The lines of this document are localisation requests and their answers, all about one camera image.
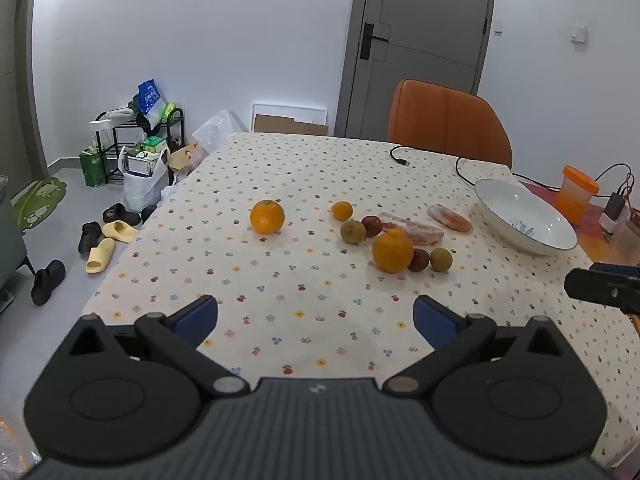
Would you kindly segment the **yellow slipper back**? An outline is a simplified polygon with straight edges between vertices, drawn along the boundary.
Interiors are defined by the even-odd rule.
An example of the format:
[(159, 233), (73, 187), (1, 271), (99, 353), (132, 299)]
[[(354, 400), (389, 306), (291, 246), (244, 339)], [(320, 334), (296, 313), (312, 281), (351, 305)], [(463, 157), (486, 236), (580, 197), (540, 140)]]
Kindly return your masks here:
[(122, 220), (115, 220), (102, 226), (102, 234), (106, 238), (129, 244), (138, 236), (138, 230)]

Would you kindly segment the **black shoe near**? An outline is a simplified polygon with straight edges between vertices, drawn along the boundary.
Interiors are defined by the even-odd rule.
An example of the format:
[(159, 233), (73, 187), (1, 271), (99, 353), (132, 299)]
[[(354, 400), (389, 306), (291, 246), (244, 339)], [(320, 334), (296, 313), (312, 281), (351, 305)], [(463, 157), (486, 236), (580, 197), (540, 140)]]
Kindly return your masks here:
[(66, 269), (58, 259), (52, 260), (44, 269), (36, 272), (30, 296), (32, 302), (41, 307), (51, 298), (52, 292), (64, 281)]

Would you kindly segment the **brown kiwi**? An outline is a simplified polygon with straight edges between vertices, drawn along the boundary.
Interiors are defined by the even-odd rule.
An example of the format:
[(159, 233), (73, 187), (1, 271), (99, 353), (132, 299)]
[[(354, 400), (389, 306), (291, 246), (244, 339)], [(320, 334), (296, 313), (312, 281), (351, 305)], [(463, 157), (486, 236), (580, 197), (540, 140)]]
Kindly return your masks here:
[(348, 220), (341, 226), (341, 238), (347, 244), (358, 245), (367, 237), (366, 227), (359, 221)]
[(448, 249), (441, 247), (434, 248), (431, 251), (430, 259), (432, 269), (439, 273), (448, 272), (454, 262), (452, 253)]

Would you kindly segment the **blue plastic bag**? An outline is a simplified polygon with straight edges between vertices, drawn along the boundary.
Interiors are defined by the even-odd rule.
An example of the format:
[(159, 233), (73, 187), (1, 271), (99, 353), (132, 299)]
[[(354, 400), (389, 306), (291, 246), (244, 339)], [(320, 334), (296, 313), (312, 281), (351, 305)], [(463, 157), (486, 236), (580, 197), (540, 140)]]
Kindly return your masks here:
[(138, 107), (151, 128), (155, 128), (162, 121), (166, 102), (153, 79), (138, 85)]

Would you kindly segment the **white plastic shopping bag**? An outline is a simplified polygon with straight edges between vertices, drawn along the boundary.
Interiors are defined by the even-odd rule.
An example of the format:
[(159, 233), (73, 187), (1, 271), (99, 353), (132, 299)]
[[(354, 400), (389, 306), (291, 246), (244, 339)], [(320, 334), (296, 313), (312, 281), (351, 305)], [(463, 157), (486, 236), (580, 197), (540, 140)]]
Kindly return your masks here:
[(147, 206), (156, 205), (162, 196), (162, 189), (169, 185), (169, 151), (165, 148), (157, 157), (152, 174), (140, 176), (128, 170), (127, 150), (122, 148), (117, 159), (117, 169), (122, 173), (122, 203), (134, 212)]

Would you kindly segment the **dark red plum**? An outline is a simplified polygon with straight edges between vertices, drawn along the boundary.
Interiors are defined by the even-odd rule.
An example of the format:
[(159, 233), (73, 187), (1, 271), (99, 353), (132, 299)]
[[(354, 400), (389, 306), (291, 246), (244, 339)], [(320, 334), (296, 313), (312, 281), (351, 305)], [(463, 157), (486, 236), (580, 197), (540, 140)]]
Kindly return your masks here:
[(376, 237), (383, 231), (383, 221), (373, 214), (363, 217), (361, 223), (366, 230), (367, 238)]
[(421, 248), (413, 249), (413, 256), (411, 262), (408, 265), (408, 270), (411, 272), (423, 272), (430, 265), (430, 254)]

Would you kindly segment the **black slipper back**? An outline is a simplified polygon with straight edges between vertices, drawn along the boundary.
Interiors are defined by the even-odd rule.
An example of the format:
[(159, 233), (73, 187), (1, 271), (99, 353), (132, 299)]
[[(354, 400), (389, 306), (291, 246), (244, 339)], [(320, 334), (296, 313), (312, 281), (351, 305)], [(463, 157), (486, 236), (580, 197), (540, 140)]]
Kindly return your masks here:
[(127, 210), (122, 203), (117, 203), (106, 208), (103, 211), (102, 218), (104, 223), (121, 221), (133, 228), (141, 223), (140, 214)]

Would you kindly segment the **grey door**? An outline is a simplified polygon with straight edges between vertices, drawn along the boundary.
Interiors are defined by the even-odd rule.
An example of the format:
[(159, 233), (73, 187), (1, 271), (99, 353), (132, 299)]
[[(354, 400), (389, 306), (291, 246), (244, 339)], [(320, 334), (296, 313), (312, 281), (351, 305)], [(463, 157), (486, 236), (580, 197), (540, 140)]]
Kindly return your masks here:
[[(417, 79), (476, 93), (495, 0), (352, 0), (333, 133), (384, 141), (397, 85)], [(363, 25), (374, 24), (367, 61)]]

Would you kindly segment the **clear plastic bag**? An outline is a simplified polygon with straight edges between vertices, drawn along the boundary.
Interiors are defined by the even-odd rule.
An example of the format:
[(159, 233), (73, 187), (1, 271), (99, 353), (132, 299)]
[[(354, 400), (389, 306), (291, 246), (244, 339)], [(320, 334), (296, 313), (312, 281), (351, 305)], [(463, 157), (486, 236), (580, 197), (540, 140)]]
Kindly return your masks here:
[(192, 133), (192, 138), (207, 154), (212, 154), (220, 149), (229, 134), (235, 132), (247, 132), (247, 128), (234, 113), (221, 110), (198, 127)]

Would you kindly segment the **small mandarin orange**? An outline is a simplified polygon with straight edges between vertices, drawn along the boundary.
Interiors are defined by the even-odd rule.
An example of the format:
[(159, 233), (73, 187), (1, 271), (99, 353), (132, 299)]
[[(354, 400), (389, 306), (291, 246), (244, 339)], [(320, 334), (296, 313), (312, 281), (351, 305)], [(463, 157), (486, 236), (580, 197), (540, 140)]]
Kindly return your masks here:
[(348, 221), (353, 213), (354, 207), (349, 202), (336, 202), (331, 207), (332, 218), (337, 221)]

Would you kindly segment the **black power adapter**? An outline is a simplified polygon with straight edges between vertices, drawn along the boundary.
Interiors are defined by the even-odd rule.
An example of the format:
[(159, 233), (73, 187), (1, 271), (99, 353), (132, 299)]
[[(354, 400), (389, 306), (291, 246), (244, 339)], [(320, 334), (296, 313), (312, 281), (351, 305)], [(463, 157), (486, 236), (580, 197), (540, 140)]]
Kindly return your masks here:
[(621, 192), (614, 192), (611, 194), (608, 202), (605, 205), (603, 213), (613, 222), (620, 218), (624, 207), (626, 205), (626, 198)]

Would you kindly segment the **orange leather chair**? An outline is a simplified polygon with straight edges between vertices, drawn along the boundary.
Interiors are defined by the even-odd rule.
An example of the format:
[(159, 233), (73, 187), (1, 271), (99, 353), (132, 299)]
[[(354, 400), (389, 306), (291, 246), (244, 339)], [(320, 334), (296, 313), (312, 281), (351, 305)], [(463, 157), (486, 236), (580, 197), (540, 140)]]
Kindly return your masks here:
[(396, 87), (387, 140), (507, 167), (513, 164), (506, 130), (485, 100), (415, 79)]

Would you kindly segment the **white framed cardboard panel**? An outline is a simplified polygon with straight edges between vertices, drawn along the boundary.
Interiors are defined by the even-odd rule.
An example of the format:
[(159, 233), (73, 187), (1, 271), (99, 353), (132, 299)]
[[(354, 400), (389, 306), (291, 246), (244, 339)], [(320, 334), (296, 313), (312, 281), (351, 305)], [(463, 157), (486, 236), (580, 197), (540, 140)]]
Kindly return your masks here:
[(254, 104), (250, 131), (327, 136), (326, 111), (280, 104)]

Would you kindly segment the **white ceramic bowl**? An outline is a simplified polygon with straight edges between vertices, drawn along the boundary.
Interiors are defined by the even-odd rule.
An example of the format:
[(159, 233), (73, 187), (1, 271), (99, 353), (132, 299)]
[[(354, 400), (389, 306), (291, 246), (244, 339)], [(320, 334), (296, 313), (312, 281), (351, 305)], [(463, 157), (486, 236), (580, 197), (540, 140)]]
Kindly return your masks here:
[(556, 256), (577, 247), (570, 222), (524, 186), (482, 179), (475, 183), (474, 191), (488, 226), (524, 252)]

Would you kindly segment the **large orange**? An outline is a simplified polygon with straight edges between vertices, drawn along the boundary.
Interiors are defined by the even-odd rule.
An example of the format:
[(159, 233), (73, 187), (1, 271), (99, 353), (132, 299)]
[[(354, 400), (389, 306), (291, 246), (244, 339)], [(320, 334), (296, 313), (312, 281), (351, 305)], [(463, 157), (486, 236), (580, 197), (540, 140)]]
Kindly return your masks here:
[(405, 271), (413, 259), (413, 244), (405, 231), (391, 229), (374, 240), (372, 258), (375, 265), (386, 273)]
[(250, 211), (250, 225), (259, 234), (277, 233), (284, 222), (284, 210), (275, 200), (261, 200)]

